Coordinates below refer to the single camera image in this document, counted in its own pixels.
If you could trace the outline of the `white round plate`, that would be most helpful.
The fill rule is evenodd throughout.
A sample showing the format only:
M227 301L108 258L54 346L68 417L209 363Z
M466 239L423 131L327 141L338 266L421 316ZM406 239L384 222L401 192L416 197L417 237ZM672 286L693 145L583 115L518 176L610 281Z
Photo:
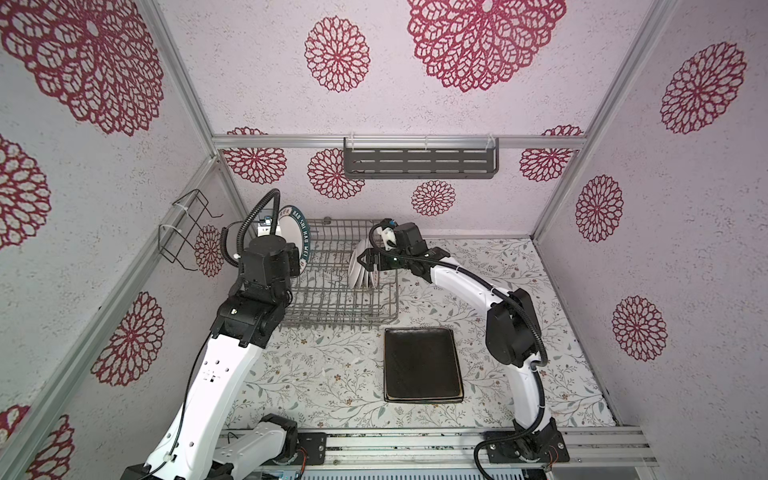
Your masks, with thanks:
M375 289L379 285L379 271L378 267L376 265L373 265L371 267L371 270L367 272L367 283L366 287L370 289Z
M282 207L277 217L277 234L298 248L303 273L311 257L312 243L310 225L303 212L293 205Z
M358 268L358 273L355 281L356 288L366 288L369 284L369 272L365 267L365 251L367 249L367 243L362 240L357 246L357 253L355 255L355 266Z
M365 242L360 240L354 247L349 261L347 272L347 285L350 289L356 288L362 266L358 263L358 256L365 250Z

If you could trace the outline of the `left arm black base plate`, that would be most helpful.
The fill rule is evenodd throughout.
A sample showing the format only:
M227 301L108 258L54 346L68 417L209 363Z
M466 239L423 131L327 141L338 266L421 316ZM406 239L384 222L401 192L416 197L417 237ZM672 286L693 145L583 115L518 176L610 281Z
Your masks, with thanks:
M299 432L296 445L289 454L271 459L263 464L266 466L319 466L325 464L328 434L325 432Z

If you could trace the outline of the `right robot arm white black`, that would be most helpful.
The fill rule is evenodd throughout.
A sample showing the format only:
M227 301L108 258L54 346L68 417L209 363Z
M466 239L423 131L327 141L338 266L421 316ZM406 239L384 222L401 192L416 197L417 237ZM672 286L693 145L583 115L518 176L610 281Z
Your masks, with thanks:
M430 248L418 226L386 218L370 227L356 262L367 271L407 270L472 306L485 320L485 346L508 370L516 435L534 435L551 419L540 369L548 354L541 327L522 290L504 291L471 272L446 250Z

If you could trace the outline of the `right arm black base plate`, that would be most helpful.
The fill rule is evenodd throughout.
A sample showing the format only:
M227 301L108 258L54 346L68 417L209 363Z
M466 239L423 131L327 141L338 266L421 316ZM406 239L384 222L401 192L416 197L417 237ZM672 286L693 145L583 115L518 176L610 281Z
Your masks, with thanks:
M564 437L553 418L539 430L514 440L504 438L512 436L513 431L494 431L484 434L487 452L492 464L501 463L567 463L571 460Z

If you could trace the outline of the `floral patterned rectangular plate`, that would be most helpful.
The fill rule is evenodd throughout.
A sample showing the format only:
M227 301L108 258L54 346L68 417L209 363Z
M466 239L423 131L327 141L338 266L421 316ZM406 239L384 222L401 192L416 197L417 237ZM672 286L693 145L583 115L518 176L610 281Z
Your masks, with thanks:
M384 399L389 403L407 403L407 404L450 404L461 403L464 401L464 393L457 395L416 395L416 394L394 394L389 391L384 392Z

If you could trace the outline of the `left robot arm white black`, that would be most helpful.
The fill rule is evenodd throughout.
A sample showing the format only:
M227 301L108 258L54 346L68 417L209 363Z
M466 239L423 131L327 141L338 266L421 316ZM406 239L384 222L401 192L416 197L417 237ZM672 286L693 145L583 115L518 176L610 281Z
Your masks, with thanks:
M261 465L298 452L296 422L263 417L229 446L218 445L228 412L292 300L297 247L278 235L254 238L239 252L233 293L220 305L191 384L168 431L125 479L244 479Z

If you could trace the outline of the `white square plate black rim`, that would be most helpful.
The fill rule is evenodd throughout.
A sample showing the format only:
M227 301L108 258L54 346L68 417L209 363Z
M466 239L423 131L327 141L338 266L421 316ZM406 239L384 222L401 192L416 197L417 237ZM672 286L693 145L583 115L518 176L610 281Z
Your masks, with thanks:
M387 385L384 400L390 403L450 404L464 399L461 386L448 385Z

